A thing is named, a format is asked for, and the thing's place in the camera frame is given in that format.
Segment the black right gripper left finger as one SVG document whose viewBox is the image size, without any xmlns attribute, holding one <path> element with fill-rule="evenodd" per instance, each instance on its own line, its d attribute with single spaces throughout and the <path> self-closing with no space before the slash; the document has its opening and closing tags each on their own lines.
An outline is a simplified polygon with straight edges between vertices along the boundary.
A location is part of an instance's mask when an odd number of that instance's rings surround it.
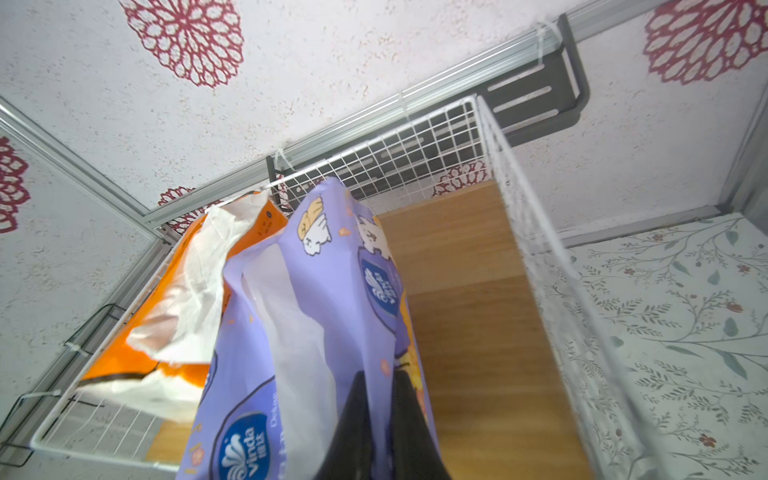
<svg viewBox="0 0 768 480">
<path fill-rule="evenodd" d="M 316 480 L 370 479 L 374 460 L 365 374 L 355 374 Z"/>
</svg>

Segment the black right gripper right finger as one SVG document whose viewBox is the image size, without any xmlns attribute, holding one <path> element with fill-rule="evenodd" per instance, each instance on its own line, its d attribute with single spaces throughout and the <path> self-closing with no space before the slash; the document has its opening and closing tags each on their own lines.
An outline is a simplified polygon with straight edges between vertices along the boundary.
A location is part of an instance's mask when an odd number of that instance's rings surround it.
<svg viewBox="0 0 768 480">
<path fill-rule="evenodd" d="M 392 394 L 393 478 L 449 480 L 450 475 L 442 462 L 406 372 L 395 372 Z"/>
</svg>

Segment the purple tissue pack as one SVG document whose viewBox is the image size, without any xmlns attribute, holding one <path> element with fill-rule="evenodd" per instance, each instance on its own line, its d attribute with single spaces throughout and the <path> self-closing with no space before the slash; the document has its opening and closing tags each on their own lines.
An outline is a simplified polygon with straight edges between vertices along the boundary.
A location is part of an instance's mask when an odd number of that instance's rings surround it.
<svg viewBox="0 0 768 480">
<path fill-rule="evenodd" d="M 370 479 L 394 479 L 396 371 L 410 377 L 438 449 L 403 282 L 375 215 L 339 180 L 315 186 L 223 277 L 231 297 L 179 478 L 315 479 L 359 371 Z"/>
</svg>

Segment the orange tissue pack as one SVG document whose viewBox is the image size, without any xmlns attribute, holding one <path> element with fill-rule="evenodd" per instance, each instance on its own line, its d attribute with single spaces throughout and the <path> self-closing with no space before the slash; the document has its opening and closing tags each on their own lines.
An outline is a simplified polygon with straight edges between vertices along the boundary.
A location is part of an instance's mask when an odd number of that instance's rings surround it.
<svg viewBox="0 0 768 480">
<path fill-rule="evenodd" d="M 77 392 L 165 420 L 192 421 L 230 296 L 223 268 L 286 224 L 266 193 L 210 207 L 182 235 L 157 284 L 91 364 Z"/>
</svg>

